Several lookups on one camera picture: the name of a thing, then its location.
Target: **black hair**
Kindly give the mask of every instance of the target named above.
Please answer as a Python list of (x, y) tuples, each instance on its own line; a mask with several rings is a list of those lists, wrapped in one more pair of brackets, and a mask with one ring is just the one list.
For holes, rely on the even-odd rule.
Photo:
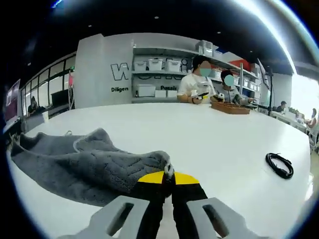
[(210, 63), (210, 59), (206, 56), (195, 56), (193, 58), (193, 72), (198, 68), (198, 65), (200, 65), (201, 63), (203, 63), (204, 61), (208, 61)]
[(224, 70), (220, 73), (220, 78), (224, 81), (225, 77), (228, 75), (234, 76), (230, 70)]

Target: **white storage box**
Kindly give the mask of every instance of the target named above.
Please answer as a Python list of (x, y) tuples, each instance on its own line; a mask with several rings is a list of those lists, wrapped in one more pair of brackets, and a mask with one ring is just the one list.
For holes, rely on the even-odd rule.
[(235, 86), (239, 85), (239, 77), (238, 76), (234, 76), (234, 85)]
[(167, 91), (167, 97), (168, 98), (176, 98), (177, 97), (177, 91)]
[(261, 77), (260, 66), (254, 63), (254, 64), (250, 64), (250, 67), (251, 67), (251, 72), (254, 73), (258, 78), (260, 78)]
[(166, 98), (166, 91), (163, 90), (156, 90), (155, 91), (156, 98)]
[(249, 80), (244, 78), (243, 86), (248, 87)]
[(138, 97), (154, 97), (155, 89), (154, 85), (138, 85)]
[(135, 71), (146, 71), (146, 61), (134, 62)]
[(161, 71), (163, 60), (162, 59), (150, 59), (149, 71)]
[(196, 44), (196, 51), (205, 56), (213, 56), (213, 43), (201, 40)]
[(223, 53), (214, 50), (212, 57), (214, 57), (217, 60), (222, 61), (223, 60)]
[(166, 71), (180, 72), (180, 61), (167, 60), (165, 65)]
[(221, 81), (221, 78), (220, 78), (220, 74), (221, 74), (221, 71), (218, 71), (218, 70), (212, 70), (209, 74), (209, 77), (211, 78), (214, 78), (216, 80), (220, 80)]
[(255, 89), (255, 82), (249, 81), (248, 82), (248, 88), (251, 89), (251, 90)]

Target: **white t-shirt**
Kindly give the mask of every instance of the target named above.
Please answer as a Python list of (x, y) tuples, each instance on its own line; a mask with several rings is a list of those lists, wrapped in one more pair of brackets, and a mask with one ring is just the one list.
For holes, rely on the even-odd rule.
[[(208, 82), (209, 86), (207, 88), (200, 88), (197, 85), (197, 83), (200, 82)], [(189, 95), (194, 91), (196, 91), (198, 95), (208, 92), (208, 98), (203, 99), (202, 104), (210, 103), (210, 97), (216, 94), (213, 83), (209, 78), (191, 73), (184, 76), (181, 80), (177, 95)]]

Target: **gray shirt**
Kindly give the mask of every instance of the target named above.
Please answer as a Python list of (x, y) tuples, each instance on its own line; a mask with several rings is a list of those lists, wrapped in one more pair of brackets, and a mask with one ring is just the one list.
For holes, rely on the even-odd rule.
[(222, 84), (215, 85), (215, 91), (220, 94), (223, 93), (225, 96), (225, 103), (233, 103), (237, 105), (249, 105), (248, 100), (243, 99), (236, 86), (231, 86), (230, 90), (225, 90)]

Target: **window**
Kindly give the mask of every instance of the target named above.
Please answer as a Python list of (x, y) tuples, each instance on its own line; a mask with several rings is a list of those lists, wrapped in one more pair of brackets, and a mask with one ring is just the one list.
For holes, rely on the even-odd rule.
[(25, 87), (21, 90), (21, 98), (22, 98), (22, 114), (26, 115), (26, 103), (25, 103)]
[(50, 69), (50, 77), (62, 72), (63, 71), (63, 65), (64, 65), (64, 61), (52, 66), (51, 69)]
[(39, 79), (39, 84), (42, 83), (43, 81), (47, 80), (48, 78), (49, 78), (49, 69), (47, 69), (43, 73), (41, 73), (40, 79)]
[(64, 89), (67, 90), (69, 88), (69, 76), (70, 74), (64, 75)]
[(319, 84), (318, 81), (308, 77), (292, 76), (292, 108), (311, 119), (313, 108), (319, 106)]
[(39, 86), (39, 106), (47, 107), (49, 105), (48, 101), (48, 83), (44, 82)]
[(52, 104), (52, 94), (62, 91), (63, 77), (54, 78), (49, 82), (50, 104)]
[(38, 78), (35, 78), (31, 81), (31, 98), (34, 97), (38, 103)]
[(66, 63), (65, 63), (65, 69), (68, 70), (70, 69), (71, 67), (74, 67), (75, 66), (75, 56), (69, 58), (66, 60)]
[(31, 82), (26, 85), (26, 95), (25, 95), (25, 104), (28, 109), (29, 105), (31, 105)]

